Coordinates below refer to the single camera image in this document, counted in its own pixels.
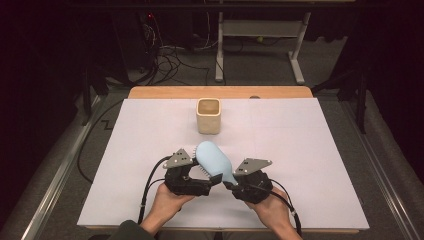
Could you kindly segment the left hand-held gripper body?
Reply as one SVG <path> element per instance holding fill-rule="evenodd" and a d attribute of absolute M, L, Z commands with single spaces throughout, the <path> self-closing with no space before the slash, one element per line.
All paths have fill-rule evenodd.
<path fill-rule="evenodd" d="M 211 190 L 209 180 L 193 179 L 183 173 L 183 167 L 197 163 L 184 149 L 175 152 L 163 165 L 166 170 L 165 185 L 176 195 L 208 196 Z"/>

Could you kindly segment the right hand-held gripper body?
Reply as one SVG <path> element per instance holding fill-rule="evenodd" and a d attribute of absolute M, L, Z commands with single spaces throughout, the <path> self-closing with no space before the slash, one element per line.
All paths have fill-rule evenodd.
<path fill-rule="evenodd" d="M 252 204 L 258 204 L 265 200 L 270 195 L 273 186 L 268 175 L 262 169 L 271 164 L 271 160 L 244 159 L 233 172 L 237 182 L 233 187 L 233 196 Z"/>

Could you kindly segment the light blue hairbrush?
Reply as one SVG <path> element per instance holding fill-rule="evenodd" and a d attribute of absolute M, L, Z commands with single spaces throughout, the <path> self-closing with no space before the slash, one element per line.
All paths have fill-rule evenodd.
<path fill-rule="evenodd" d="M 232 163 L 221 149 L 211 141 L 201 142 L 194 151 L 199 165 L 211 177 L 222 175 L 222 182 L 237 185 L 233 176 Z"/>

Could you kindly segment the cream square cup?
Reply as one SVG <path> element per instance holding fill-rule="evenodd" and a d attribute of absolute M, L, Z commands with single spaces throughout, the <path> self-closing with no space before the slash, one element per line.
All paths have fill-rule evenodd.
<path fill-rule="evenodd" d="M 200 134 L 216 135 L 221 129 L 221 102 L 216 98 L 201 98 L 196 105 L 197 128 Z"/>

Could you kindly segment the person's left hand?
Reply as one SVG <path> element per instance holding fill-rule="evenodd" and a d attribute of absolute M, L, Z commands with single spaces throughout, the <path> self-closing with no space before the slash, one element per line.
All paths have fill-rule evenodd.
<path fill-rule="evenodd" d="M 194 199 L 191 195 L 176 195 L 162 183 L 158 186 L 150 212 L 140 226 L 150 234 L 156 234 L 172 219 L 184 204 Z"/>

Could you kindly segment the person's right hand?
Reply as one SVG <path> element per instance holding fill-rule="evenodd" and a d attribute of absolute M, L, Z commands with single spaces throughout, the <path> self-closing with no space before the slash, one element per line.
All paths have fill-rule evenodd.
<path fill-rule="evenodd" d="M 292 230 L 288 207 L 281 198 L 287 199 L 287 195 L 274 187 L 265 200 L 257 204 L 246 202 L 246 205 L 254 210 L 260 221 L 273 232 Z"/>

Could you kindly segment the dark metal stand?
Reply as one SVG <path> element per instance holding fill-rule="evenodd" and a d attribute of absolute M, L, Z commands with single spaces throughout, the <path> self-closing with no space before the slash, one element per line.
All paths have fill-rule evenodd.
<path fill-rule="evenodd" d="M 367 78 L 363 67 L 353 67 L 342 73 L 332 75 L 328 80 L 314 86 L 311 91 L 316 94 L 324 89 L 339 88 L 337 98 L 340 101 L 356 100 L 355 123 L 362 134 L 365 130 L 365 110 Z"/>
<path fill-rule="evenodd" d="M 108 94 L 104 71 L 98 65 L 88 65 L 82 72 L 83 126 L 88 124 L 92 115 L 91 89 L 94 89 L 95 93 L 100 96 Z"/>

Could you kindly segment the dark equipment tower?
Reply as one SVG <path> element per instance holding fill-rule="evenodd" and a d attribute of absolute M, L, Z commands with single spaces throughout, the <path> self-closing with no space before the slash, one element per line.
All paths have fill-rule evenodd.
<path fill-rule="evenodd" d="M 158 67 L 158 36 L 144 13 L 112 15 L 127 78 L 134 85 L 148 85 Z"/>

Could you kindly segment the white metal stand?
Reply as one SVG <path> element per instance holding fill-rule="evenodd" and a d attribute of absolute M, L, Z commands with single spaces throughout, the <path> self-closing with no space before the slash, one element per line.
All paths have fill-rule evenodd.
<path fill-rule="evenodd" d="M 218 42 L 215 63 L 215 81 L 224 81 L 223 39 L 232 37 L 272 37 L 295 38 L 296 45 L 287 53 L 291 69 L 298 85 L 304 85 L 305 79 L 299 65 L 298 55 L 308 28 L 311 13 L 304 14 L 298 21 L 265 21 L 265 20 L 225 20 L 222 12 L 218 16 Z"/>

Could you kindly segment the metal floor rail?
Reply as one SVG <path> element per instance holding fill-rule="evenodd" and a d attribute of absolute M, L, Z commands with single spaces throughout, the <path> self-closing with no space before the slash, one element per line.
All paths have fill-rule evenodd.
<path fill-rule="evenodd" d="M 341 106 L 361 141 L 366 152 L 371 172 L 373 173 L 377 185 L 379 186 L 391 214 L 397 222 L 405 240 L 424 240 L 424 236 L 419 235 L 418 228 L 412 222 L 412 219 L 407 212 L 406 205 L 400 198 L 400 195 L 396 192 L 394 185 L 390 181 L 389 176 L 380 162 L 380 159 L 372 148 L 368 136 L 365 133 L 362 133 L 359 129 L 356 123 L 355 113 L 351 105 L 348 102 L 341 102 Z"/>
<path fill-rule="evenodd" d="M 92 115 L 86 126 L 82 125 L 84 114 L 78 113 L 76 120 L 62 134 L 36 171 L 22 198 L 22 207 L 31 215 L 31 219 L 19 235 L 19 240 L 38 240 L 41 236 L 105 99 L 105 96 L 96 96 L 92 100 Z"/>

